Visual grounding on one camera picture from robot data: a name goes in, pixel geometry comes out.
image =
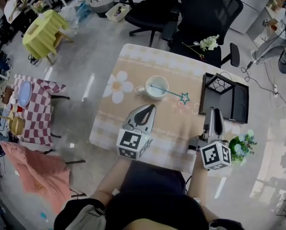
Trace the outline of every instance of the round table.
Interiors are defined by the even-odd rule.
[[[48,10],[43,15],[44,19],[37,17],[32,22],[23,38],[23,45],[36,59],[47,57],[49,52],[56,55],[56,33],[61,27],[68,28],[68,22],[55,11]]]

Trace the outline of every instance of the gray floor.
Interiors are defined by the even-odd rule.
[[[45,59],[37,67],[31,66],[19,34],[4,48],[11,56],[12,75],[20,73],[66,84],[66,95],[71,100],[54,102],[52,132],[62,135],[61,139],[54,138],[54,146],[66,161],[74,158],[87,161],[71,168],[71,188],[87,195],[93,193],[117,158],[112,152],[94,147],[88,138],[99,101],[122,46],[125,43],[148,45],[150,34],[129,37],[128,32],[133,29],[135,27],[125,21],[114,23],[94,16],[76,34],[72,32],[74,43],[62,42],[52,67]],[[248,35],[229,30],[225,44],[221,46],[222,57],[228,54],[231,42],[239,47],[240,67],[234,68],[226,63],[223,69],[245,77],[241,67],[250,62],[250,50],[256,49],[256,46]],[[166,43],[159,40],[159,34],[156,34],[153,47],[167,50]],[[266,66],[271,81],[275,79],[278,91],[286,100],[286,75],[279,72],[276,59],[271,64],[267,62]],[[272,88],[264,65],[253,65],[249,74],[261,86]],[[91,78],[94,81],[87,90]],[[208,207],[222,218],[240,221],[245,229],[266,230],[280,220],[275,214],[286,196],[286,109],[278,107],[283,104],[279,97],[270,97],[270,93],[260,89],[254,81],[251,80],[248,85],[249,123],[243,126],[242,131],[254,130],[258,141],[256,153],[248,157],[242,166],[234,166],[218,198],[215,195],[222,178],[209,176]],[[33,144],[27,144],[27,147],[44,149]],[[1,161],[3,179],[0,180],[2,200],[13,209],[14,215],[27,229],[52,228],[55,215],[48,203],[37,195],[25,194],[13,166],[7,157],[4,160],[5,172]],[[40,217],[41,212],[47,215],[47,220]]]

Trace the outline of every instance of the black and white marker cube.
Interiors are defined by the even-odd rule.
[[[139,160],[146,149],[149,148],[151,142],[152,139],[149,135],[138,134],[121,128],[116,142],[118,155],[133,160]]]
[[[231,165],[230,148],[219,141],[215,141],[200,150],[206,169],[218,170]]]

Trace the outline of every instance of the blue plate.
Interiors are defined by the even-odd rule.
[[[25,81],[22,83],[19,89],[18,94],[18,104],[21,107],[25,107],[31,100],[32,96],[32,85],[29,81]]]

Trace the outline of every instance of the flower stem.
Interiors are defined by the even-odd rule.
[[[202,54],[200,54],[200,53],[196,52],[193,48],[191,48],[191,46],[188,46],[188,45],[186,45],[186,44],[185,44],[185,43],[183,43],[183,42],[182,42],[182,44],[183,44],[183,45],[185,45],[185,46],[187,46],[189,49],[193,50],[195,53],[197,53],[201,59],[203,59],[203,58],[204,58],[204,55],[202,55]]]

